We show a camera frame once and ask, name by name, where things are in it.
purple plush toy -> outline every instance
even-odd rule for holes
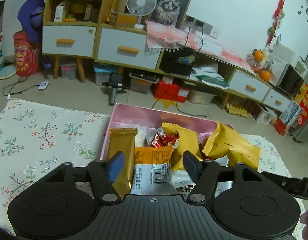
[[[44,0],[27,0],[19,9],[17,19],[30,42],[41,41],[44,8]]]

pink box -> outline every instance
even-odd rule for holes
[[[150,128],[159,128],[163,122],[175,123],[182,127],[200,133],[212,133],[217,127],[217,122],[198,117],[191,117],[182,114],[174,114],[166,111],[160,111],[139,106],[129,106],[125,104],[115,104],[111,119],[106,131],[101,160],[107,159],[109,145],[110,128],[121,127],[120,123],[129,125],[138,125]]]

floral tablecloth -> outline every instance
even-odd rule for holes
[[[86,166],[103,145],[110,116],[10,99],[0,114],[0,225],[12,229],[10,201],[63,162]],[[260,136],[242,135],[262,149],[259,172],[290,177],[275,146]],[[91,194],[89,184],[76,186]],[[305,212],[301,200],[301,212]],[[301,240],[303,225],[293,236]]]

framed cat picture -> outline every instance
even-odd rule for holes
[[[156,7],[147,20],[179,29],[189,4],[190,0],[157,0]]]

fan grille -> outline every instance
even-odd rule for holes
[[[134,15],[137,16],[145,16],[154,11],[156,7],[156,0],[145,0],[145,4],[143,6],[139,5],[140,2],[137,0],[127,0],[127,9]]]

